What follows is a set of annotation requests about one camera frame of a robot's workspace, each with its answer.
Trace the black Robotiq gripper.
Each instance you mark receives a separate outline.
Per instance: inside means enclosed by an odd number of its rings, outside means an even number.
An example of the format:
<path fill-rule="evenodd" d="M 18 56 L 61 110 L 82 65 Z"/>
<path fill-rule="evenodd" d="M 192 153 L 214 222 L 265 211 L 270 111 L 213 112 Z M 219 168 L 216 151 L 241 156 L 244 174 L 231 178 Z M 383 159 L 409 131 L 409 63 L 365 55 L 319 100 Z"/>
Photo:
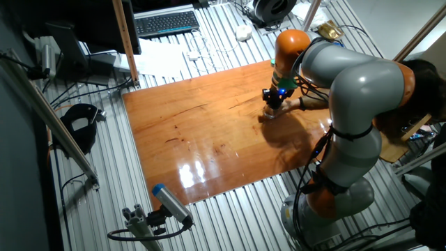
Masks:
<path fill-rule="evenodd" d="M 276 108 L 276 101 L 278 100 L 283 100 L 279 109 L 289 109 L 291 107 L 291 100 L 288 100 L 287 98 L 291 96 L 291 89 L 281 89 L 276 86 L 271 86 L 269 89 L 262 90 L 262 99 L 271 109 Z"/>

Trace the person right hand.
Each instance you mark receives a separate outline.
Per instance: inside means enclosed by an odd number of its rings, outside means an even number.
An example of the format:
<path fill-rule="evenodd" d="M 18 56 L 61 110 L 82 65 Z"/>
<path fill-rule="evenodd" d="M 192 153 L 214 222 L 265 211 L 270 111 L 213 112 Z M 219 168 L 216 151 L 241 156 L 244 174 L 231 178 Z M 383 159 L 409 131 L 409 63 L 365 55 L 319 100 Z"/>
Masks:
<path fill-rule="evenodd" d="M 291 112 L 293 110 L 300 109 L 300 99 L 291 100 L 291 107 L 289 109 L 277 109 L 275 111 L 276 115 L 285 114 L 287 112 Z"/>

